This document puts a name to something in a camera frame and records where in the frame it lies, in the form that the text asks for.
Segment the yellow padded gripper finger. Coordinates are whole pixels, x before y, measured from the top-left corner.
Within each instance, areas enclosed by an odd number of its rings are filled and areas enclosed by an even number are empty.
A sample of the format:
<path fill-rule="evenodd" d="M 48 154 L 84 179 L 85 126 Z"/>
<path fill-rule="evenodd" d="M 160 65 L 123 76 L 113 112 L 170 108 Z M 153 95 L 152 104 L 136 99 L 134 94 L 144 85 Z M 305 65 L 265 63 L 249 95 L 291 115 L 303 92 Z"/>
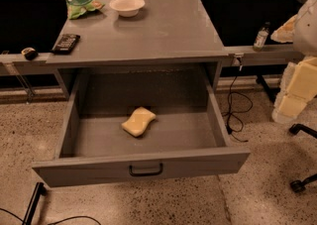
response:
<path fill-rule="evenodd" d="M 282 26 L 275 30 L 270 38 L 278 43 L 292 43 L 296 15 L 288 19 Z"/>
<path fill-rule="evenodd" d="M 317 57 L 306 56 L 299 63 L 290 62 L 280 82 L 271 117 L 274 122 L 296 119 L 317 95 Z"/>

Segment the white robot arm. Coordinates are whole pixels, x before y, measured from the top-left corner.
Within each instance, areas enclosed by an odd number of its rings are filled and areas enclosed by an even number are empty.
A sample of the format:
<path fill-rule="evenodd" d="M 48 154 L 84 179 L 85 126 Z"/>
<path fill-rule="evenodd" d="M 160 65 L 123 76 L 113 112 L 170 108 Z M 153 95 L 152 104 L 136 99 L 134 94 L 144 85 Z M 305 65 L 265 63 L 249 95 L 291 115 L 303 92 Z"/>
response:
<path fill-rule="evenodd" d="M 287 65 L 280 82 L 271 117 L 283 124 L 296 119 L 317 95 L 317 0 L 306 0 L 270 38 L 293 43 L 293 48 L 304 55 L 299 63 Z"/>

